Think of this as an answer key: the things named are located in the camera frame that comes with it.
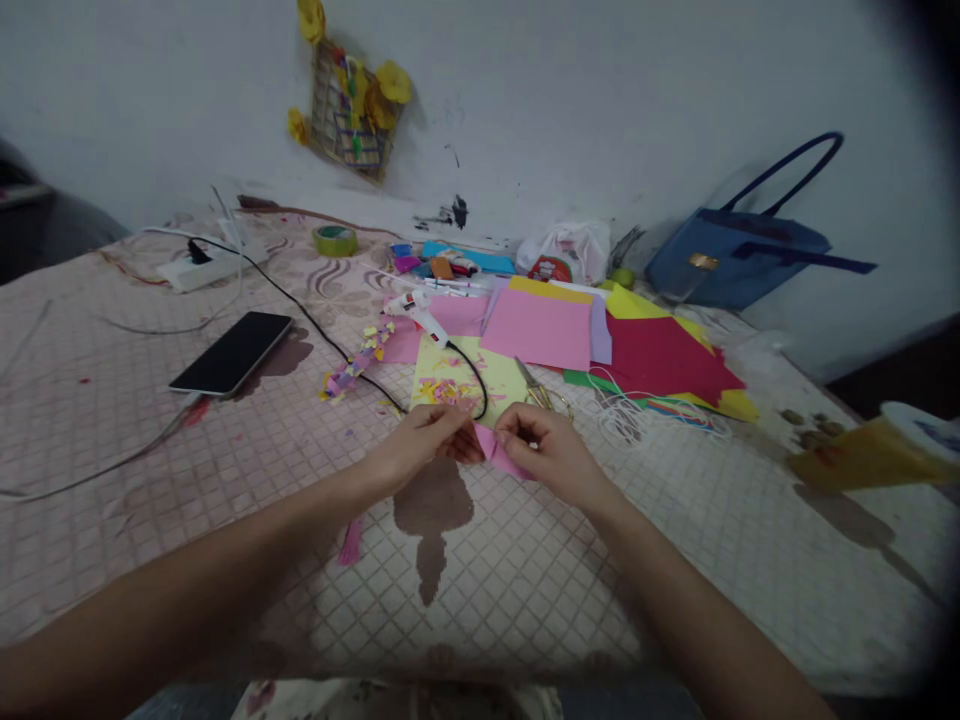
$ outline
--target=hand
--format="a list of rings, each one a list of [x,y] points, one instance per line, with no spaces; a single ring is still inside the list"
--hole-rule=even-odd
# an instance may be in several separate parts
[[[494,430],[509,458],[565,503],[587,512],[620,496],[563,415],[529,403],[514,403],[497,420]],[[536,443],[536,449],[530,443]]]
[[[436,457],[473,465],[483,450],[470,413],[453,405],[418,405],[363,459],[378,484],[378,495],[390,497]]]

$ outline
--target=white wall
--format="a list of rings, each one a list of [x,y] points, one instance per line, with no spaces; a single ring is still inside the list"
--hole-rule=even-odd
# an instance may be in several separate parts
[[[748,313],[829,378],[960,309],[946,138],[876,6],[328,0],[335,38],[415,85],[377,191],[286,134],[310,95],[292,0],[5,3],[0,136],[131,228],[205,206],[215,182],[401,231],[459,193],[474,235],[596,216],[656,241],[840,129],[847,145],[786,216],[881,268],[806,270]]]

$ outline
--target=power strip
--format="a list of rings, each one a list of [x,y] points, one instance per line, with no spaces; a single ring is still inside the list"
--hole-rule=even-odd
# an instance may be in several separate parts
[[[219,221],[220,229],[226,236],[226,245],[239,246],[241,252],[255,263],[267,259],[267,250],[259,240],[251,238],[241,223],[234,223],[228,219]],[[192,292],[212,282],[231,277],[237,274],[237,263],[245,261],[231,252],[215,248],[212,245],[203,246],[203,251],[210,257],[210,262],[197,265],[193,258],[182,257],[179,260],[166,263],[157,268],[157,272],[169,281],[174,289],[180,292]]]

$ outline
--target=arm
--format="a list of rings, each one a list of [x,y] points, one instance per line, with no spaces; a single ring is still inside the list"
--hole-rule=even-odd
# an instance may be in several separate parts
[[[255,618],[284,574],[427,462],[477,462],[470,418],[415,408],[356,465],[114,581],[0,654],[0,717],[124,717]]]
[[[516,403],[497,421],[497,439],[590,520],[708,717],[834,717],[773,643],[610,482],[566,418]]]

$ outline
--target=pink tassel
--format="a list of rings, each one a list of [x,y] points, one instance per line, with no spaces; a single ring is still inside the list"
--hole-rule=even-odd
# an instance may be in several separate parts
[[[343,549],[337,562],[340,565],[354,565],[360,562],[360,535],[363,532],[363,518],[359,517],[350,523],[347,536],[343,539]]]

